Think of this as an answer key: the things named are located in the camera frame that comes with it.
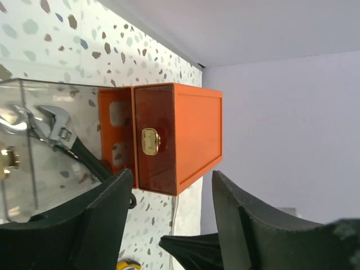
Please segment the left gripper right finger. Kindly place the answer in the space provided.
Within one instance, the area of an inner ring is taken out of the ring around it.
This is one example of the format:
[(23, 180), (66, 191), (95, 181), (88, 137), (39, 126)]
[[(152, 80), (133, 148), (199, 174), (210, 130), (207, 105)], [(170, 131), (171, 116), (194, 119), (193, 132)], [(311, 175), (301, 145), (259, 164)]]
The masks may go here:
[(225, 269), (359, 269), (359, 219), (320, 224), (287, 214), (212, 174)]

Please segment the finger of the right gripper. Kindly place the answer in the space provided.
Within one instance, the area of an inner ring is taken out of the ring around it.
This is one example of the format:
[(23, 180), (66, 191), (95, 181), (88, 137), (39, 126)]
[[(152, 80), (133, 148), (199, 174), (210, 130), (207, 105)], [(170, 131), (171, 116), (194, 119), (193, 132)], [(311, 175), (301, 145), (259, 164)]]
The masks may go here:
[(187, 270), (224, 270), (217, 233), (198, 236), (163, 236), (159, 246)]

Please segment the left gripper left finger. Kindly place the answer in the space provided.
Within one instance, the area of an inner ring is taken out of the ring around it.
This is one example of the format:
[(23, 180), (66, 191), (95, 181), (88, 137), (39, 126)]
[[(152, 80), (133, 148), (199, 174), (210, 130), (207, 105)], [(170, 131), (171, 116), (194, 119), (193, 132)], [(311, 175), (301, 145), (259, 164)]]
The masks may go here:
[(1, 269), (115, 269), (132, 186), (123, 169), (26, 223), (1, 225)]

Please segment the black-handled adjustable wrench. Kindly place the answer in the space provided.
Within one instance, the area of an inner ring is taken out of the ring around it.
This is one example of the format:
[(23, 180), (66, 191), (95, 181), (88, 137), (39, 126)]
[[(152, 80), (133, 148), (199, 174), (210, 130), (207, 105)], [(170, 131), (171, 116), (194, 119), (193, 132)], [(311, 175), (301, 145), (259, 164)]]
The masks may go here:
[(63, 108), (53, 105), (38, 105), (36, 109), (51, 120), (50, 124), (36, 120), (35, 130), (50, 147), (73, 155), (100, 182), (113, 176), (107, 167), (92, 154), (78, 137), (70, 114)]

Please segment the large silver combination wrench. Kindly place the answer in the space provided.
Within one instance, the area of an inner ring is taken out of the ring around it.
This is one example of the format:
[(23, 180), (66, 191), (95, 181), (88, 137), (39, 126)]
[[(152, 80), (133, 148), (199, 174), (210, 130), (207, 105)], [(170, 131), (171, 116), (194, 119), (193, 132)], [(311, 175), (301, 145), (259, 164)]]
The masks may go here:
[(8, 103), (1, 108), (1, 128), (9, 134), (28, 136), (33, 113), (26, 107)]

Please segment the white folded cloth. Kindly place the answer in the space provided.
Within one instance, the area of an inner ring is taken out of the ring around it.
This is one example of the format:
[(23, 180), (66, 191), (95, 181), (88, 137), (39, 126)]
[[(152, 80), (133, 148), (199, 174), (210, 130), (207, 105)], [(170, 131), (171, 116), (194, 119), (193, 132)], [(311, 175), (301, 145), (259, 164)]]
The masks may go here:
[(173, 200), (172, 235), (200, 234), (203, 177), (186, 188)]

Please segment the orange-black combination pliers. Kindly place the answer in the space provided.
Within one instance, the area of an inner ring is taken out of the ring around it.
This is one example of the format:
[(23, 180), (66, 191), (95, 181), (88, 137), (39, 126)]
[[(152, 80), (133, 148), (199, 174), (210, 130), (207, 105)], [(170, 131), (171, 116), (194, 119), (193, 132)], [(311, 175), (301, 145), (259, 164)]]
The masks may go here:
[(136, 269), (140, 270), (142, 268), (139, 262), (132, 259), (124, 259), (119, 261), (116, 265), (116, 270), (128, 270), (128, 269)]

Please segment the orange storage box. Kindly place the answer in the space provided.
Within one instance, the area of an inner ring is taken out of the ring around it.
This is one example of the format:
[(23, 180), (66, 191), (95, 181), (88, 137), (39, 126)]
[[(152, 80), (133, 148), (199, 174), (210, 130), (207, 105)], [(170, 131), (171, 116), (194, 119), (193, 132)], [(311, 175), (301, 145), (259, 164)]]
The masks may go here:
[(100, 88), (102, 161), (117, 173), (128, 168), (139, 188), (134, 89), (171, 84), (174, 87), (175, 169), (177, 196), (215, 167), (223, 156), (221, 91), (178, 83)]

